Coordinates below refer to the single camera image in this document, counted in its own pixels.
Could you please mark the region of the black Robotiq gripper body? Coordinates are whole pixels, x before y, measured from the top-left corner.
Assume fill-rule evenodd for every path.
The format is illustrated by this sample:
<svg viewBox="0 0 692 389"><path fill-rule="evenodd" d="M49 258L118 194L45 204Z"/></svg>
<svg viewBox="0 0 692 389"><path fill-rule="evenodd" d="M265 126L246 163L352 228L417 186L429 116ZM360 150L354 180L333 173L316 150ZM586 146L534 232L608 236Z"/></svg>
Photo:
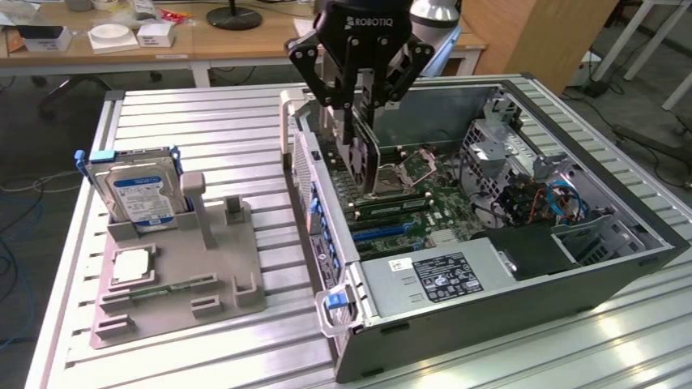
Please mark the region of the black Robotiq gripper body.
<svg viewBox="0 0 692 389"><path fill-rule="evenodd" d="M338 68L386 64L409 40L410 1L326 1L314 22L317 40Z"/></svg>

